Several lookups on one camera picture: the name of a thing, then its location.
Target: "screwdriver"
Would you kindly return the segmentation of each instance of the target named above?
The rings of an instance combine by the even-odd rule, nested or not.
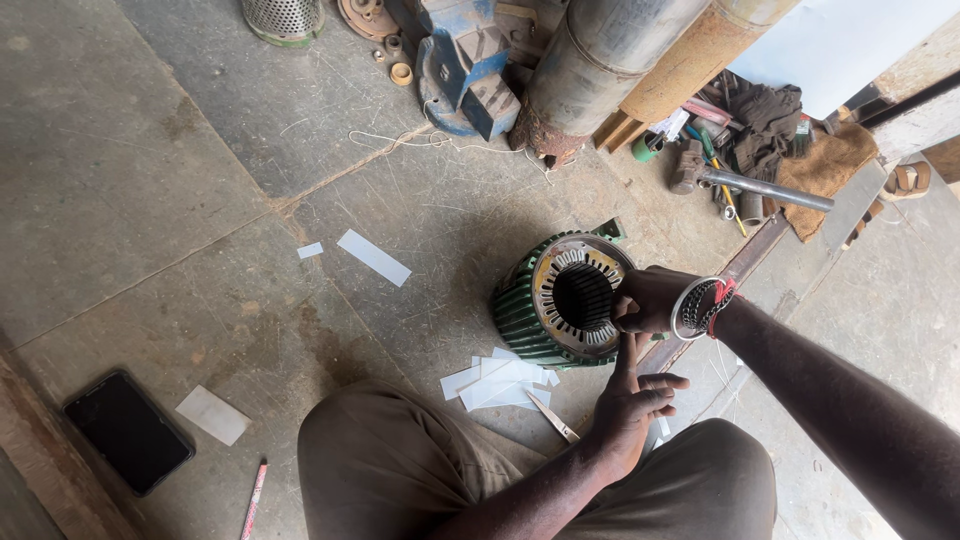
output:
[[[719,169],[720,163],[717,162],[716,153],[713,152],[713,143],[710,142],[710,135],[707,133],[706,128],[700,128],[697,131],[700,134],[700,140],[704,143],[704,152],[707,154],[707,159],[710,160],[710,164],[713,165],[713,168]],[[730,196],[730,190],[727,189],[725,185],[721,185],[720,188],[723,190],[723,196],[727,198],[727,204],[733,206],[733,197]],[[743,237],[747,237],[747,230],[743,228],[743,222],[740,221],[740,216],[734,214],[733,218],[736,219],[736,224],[740,228],[740,233],[743,234]]]

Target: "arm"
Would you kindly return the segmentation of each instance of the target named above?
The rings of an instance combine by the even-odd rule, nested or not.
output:
[[[531,476],[460,512],[430,540],[546,540],[576,517],[601,489],[636,466],[656,414],[676,413],[674,388],[689,381],[670,374],[636,377],[637,351],[649,333],[621,334],[613,374],[594,413],[593,428],[580,442]]]
[[[666,330],[674,302],[694,279],[658,267],[635,271],[615,295],[616,324]],[[625,314],[631,302],[638,312]],[[702,312],[710,299],[704,304]],[[743,298],[717,315],[714,332],[900,536],[956,538],[960,435]]]

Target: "smartphone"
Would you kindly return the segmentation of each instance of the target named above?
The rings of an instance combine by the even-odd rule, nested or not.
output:
[[[124,370],[67,402],[63,414],[137,497],[148,495],[196,453]]]

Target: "hand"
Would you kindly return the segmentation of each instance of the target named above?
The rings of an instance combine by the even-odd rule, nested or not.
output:
[[[649,332],[620,334],[613,375],[597,399],[593,427],[581,442],[596,457],[607,484],[634,470],[650,423],[658,416],[676,414],[670,405],[674,389],[690,386],[689,380],[669,373],[636,376],[636,357],[650,336]]]
[[[673,306],[696,279],[662,266],[631,270],[613,292],[610,320],[619,331],[670,331]]]

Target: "brown trousers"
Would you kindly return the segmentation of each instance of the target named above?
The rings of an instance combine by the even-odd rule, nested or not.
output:
[[[303,420],[298,441],[310,539],[421,538],[521,479],[470,424],[376,380],[325,398]],[[617,486],[556,538],[772,536],[777,510],[770,457],[725,420],[678,433]]]

